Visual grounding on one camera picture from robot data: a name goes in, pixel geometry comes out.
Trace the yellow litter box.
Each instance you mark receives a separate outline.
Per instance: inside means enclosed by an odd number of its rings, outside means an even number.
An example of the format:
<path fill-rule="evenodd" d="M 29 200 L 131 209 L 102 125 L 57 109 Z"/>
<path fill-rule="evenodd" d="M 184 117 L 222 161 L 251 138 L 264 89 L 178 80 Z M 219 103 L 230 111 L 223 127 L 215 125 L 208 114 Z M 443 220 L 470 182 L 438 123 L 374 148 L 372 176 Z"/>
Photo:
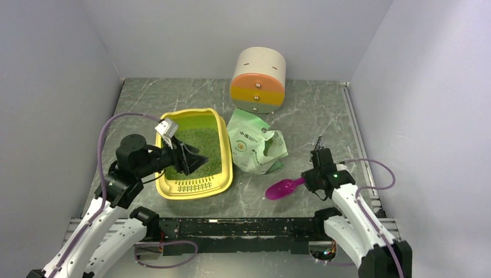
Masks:
<path fill-rule="evenodd" d="M 172 141 L 182 147 L 186 166 L 167 168 L 156 181 L 158 193 L 168 200 L 193 200 L 225 192 L 232 184 L 232 152 L 226 124 L 212 108 L 191 108 L 162 115 L 156 128 L 156 146 L 163 147 L 168 125 Z"/>

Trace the magenta plastic scoop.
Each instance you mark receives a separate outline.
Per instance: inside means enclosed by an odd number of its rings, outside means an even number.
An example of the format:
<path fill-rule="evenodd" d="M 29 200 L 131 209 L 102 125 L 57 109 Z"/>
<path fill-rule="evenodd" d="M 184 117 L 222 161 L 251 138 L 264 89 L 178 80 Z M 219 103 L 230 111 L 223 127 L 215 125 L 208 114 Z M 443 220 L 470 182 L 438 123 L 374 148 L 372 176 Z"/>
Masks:
<path fill-rule="evenodd" d="M 290 194 L 292 194 L 296 188 L 305 183 L 304 178 L 298 178 L 295 180 L 284 179 L 272 186 L 270 186 L 265 192 L 265 198 L 269 200 L 279 200 Z"/>

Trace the green cat litter bag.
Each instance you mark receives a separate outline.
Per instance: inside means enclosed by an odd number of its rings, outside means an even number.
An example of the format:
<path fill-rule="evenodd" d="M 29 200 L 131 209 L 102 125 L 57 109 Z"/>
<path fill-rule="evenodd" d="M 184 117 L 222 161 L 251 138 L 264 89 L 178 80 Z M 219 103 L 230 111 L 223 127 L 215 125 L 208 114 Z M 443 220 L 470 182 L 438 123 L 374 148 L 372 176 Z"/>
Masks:
<path fill-rule="evenodd" d="M 227 125 L 233 163 L 251 174 L 269 174 L 283 167 L 281 158 L 288 155 L 284 136 L 271 130 L 261 118 L 235 109 Z"/>

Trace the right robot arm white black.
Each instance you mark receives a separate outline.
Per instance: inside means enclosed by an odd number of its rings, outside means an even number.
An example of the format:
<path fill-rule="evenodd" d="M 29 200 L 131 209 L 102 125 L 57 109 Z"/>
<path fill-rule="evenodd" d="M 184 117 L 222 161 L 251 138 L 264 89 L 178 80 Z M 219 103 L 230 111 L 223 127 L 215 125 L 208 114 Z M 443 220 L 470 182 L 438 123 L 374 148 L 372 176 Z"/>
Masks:
<path fill-rule="evenodd" d="M 357 267 L 359 277 L 412 277 L 413 252 L 376 217 L 345 162 L 335 163 L 328 148 L 311 152 L 313 167 L 301 174 L 306 188 L 324 191 L 336 207 L 312 225 L 320 240 L 336 242 Z"/>

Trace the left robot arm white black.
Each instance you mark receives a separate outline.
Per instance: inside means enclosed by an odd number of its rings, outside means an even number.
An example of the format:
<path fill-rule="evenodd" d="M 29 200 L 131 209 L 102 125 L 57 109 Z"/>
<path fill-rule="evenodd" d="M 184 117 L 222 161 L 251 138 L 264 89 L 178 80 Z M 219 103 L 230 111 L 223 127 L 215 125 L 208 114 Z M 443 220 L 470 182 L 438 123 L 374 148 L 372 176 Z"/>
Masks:
<path fill-rule="evenodd" d="M 103 238 L 143 190 L 142 179 L 164 173 L 168 167 L 190 175 L 208 162 L 199 149 L 172 137 L 170 145 L 149 145 L 139 134 L 125 136 L 116 160 L 101 179 L 89 210 L 58 254 L 28 277 L 101 277 L 130 247 L 141 240 L 163 240 L 159 215 L 145 207 L 130 213 L 124 227 L 107 241 Z"/>

